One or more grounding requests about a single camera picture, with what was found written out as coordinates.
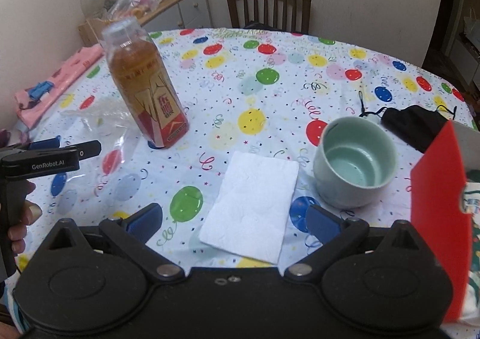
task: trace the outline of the pink cloth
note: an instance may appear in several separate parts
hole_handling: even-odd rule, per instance
[[[16,112],[20,120],[29,128],[33,128],[40,120],[49,107],[103,55],[103,48],[99,44],[92,47],[83,47],[78,50],[68,60],[63,62],[62,66],[52,74],[47,81],[53,83],[53,88],[48,94],[42,96],[40,102],[32,109],[21,110],[19,105],[28,104],[27,90],[21,90],[15,93],[17,103]]]

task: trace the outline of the mask ear loop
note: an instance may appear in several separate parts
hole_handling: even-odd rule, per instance
[[[365,105],[363,104],[363,93],[362,91],[358,91],[359,92],[359,98],[360,98],[360,104],[361,104],[361,114],[359,117],[365,117],[365,116],[368,116],[369,114],[376,114],[376,115],[380,115],[381,112],[383,112],[385,109],[387,109],[386,106],[380,108],[379,110],[377,110],[376,112],[367,112],[365,110]]]
[[[457,114],[457,107],[454,107],[454,108],[453,108],[453,112],[452,112],[451,110],[448,110],[448,108],[447,108],[445,105],[438,105],[438,106],[437,106],[437,109],[435,109],[435,111],[438,112],[438,110],[439,110],[440,108],[443,108],[443,109],[445,109],[446,112],[452,114],[452,115],[453,115],[452,120],[455,119],[455,115]]]

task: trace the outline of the cup rim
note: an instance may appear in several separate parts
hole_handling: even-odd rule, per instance
[[[327,159],[327,156],[326,156],[326,153],[325,153],[325,148],[323,147],[323,139],[325,137],[325,135],[328,133],[328,131],[330,129],[333,128],[330,127],[331,124],[333,123],[338,123],[340,121],[345,121],[345,120],[352,120],[352,119],[355,119],[358,121],[358,119],[360,120],[363,120],[364,122],[366,122],[367,124],[371,124],[372,127],[374,127],[373,129],[376,129],[377,131],[380,132],[381,135],[384,135],[386,138],[387,138],[387,141],[390,143],[390,145],[392,146],[392,149],[393,149],[393,155],[394,155],[394,167],[393,167],[393,171],[391,173],[391,175],[385,180],[385,182],[379,184],[379,185],[375,185],[375,186],[361,186],[361,185],[358,185],[356,183],[353,183],[353,182],[350,182],[350,181],[347,181],[344,177],[342,177],[340,174],[338,174],[334,168],[332,167],[332,165],[330,164],[330,162],[328,162],[328,159]],[[358,116],[344,116],[344,117],[339,117],[339,118],[336,118],[334,119],[332,122],[328,123],[328,125],[325,127],[325,129],[323,130],[322,134],[320,135],[320,143],[319,143],[319,146],[322,146],[322,152],[323,152],[323,156],[325,157],[325,163],[328,165],[329,169],[338,177],[340,178],[342,181],[354,186],[354,187],[358,187],[360,189],[365,189],[365,190],[373,190],[373,189],[379,189],[379,188],[382,188],[386,185],[388,185],[395,177],[395,175],[397,174],[397,170],[398,170],[398,155],[397,155],[397,148],[395,147],[395,143],[394,141],[392,140],[392,138],[390,136],[388,136],[388,134],[383,130],[381,129],[378,124],[372,122],[372,121],[369,121],[367,120],[366,118],[363,118],[363,117],[358,117]]]

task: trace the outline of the balloon print tablecloth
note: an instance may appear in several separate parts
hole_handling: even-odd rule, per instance
[[[157,202],[163,208],[163,225],[147,245],[186,271],[192,266],[266,266],[215,250],[198,239],[230,157],[238,150],[301,165],[278,264],[283,271],[320,245],[305,227],[310,203],[318,202],[343,218],[361,217],[372,226],[390,226],[396,219],[410,217],[410,170],[421,153],[390,133],[400,166],[379,202],[339,212],[325,205],[315,191],[312,162],[319,136],[333,119],[360,114],[359,91],[370,111],[413,104],[429,110],[457,106],[455,119],[475,126],[462,95],[444,80],[350,44],[224,28],[151,36],[186,110],[189,132],[173,148],[155,150],[135,127],[122,162],[118,150],[102,141],[100,158],[84,161],[80,171],[36,179],[37,189],[29,199],[42,207],[44,215],[29,228],[26,254],[20,260],[32,255],[61,217],[91,225]],[[118,99],[101,60],[59,99],[36,139],[59,135],[62,146],[92,139],[95,130],[88,130],[72,111],[88,112],[96,103],[118,104]],[[108,140],[109,128],[102,129],[102,139]],[[95,172],[88,177],[91,170]]]

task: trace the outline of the fingernail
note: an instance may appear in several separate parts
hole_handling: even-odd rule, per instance
[[[28,225],[32,225],[42,215],[42,209],[37,204],[30,205],[28,209],[30,209],[27,211]]]

